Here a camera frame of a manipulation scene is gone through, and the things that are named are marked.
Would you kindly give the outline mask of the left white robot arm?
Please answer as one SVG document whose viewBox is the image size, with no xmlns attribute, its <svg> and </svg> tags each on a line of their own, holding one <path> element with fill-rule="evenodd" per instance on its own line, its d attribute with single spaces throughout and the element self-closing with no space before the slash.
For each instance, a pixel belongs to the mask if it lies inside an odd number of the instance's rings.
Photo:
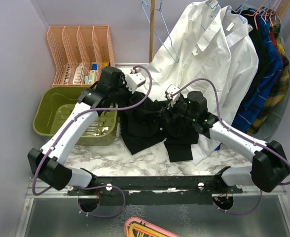
<svg viewBox="0 0 290 237">
<path fill-rule="evenodd" d="M 118 68 L 103 68 L 99 81 L 81 92 L 73 111 L 54 136 L 39 150 L 29 151 L 28 161 L 34 178 L 56 190 L 79 186 L 86 195 L 94 193 L 96 182 L 92 174 L 65 167 L 68 156 L 91 123 L 104 111 L 111 111 L 112 103 L 123 107 L 124 101 L 144 83 L 145 78 L 139 74 L 125 75 Z"/>
</svg>

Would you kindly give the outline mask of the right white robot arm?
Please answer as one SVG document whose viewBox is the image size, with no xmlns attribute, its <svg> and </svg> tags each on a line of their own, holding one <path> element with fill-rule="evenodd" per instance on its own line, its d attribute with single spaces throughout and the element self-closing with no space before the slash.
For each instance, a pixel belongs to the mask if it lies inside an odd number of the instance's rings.
<svg viewBox="0 0 290 237">
<path fill-rule="evenodd" d="M 161 114 L 167 122 L 182 118 L 198 134 L 229 146 L 251 162 L 250 166 L 227 167 L 218 172 L 214 180 L 217 192 L 225 193 L 237 185 L 255 185 L 269 193 L 289 176 L 290 166 L 280 143 L 267 143 L 229 126 L 208 112 L 207 100 L 201 92 L 192 91 L 183 97 L 180 90 L 171 85 L 165 97 L 169 103 L 161 109 Z"/>
</svg>

